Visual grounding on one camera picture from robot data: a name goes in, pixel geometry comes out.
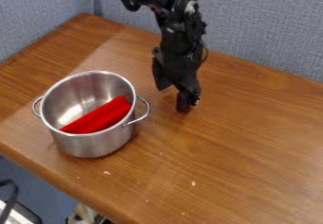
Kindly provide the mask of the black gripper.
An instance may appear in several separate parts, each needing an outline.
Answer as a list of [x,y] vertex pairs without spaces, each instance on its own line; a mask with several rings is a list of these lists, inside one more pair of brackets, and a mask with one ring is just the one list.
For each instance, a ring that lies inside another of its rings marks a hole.
[[207,57],[200,36],[163,34],[160,44],[152,49],[152,77],[156,89],[174,86],[178,90],[176,110],[182,113],[198,105],[202,95],[198,70]]

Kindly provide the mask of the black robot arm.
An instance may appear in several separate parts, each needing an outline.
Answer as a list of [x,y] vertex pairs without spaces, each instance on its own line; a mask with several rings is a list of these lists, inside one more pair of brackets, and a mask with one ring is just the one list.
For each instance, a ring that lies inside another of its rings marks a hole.
[[148,7],[162,33],[152,49],[152,76],[159,91],[178,89],[176,110],[187,112],[199,102],[198,69],[208,58],[203,42],[207,24],[196,0],[122,0],[127,10]]

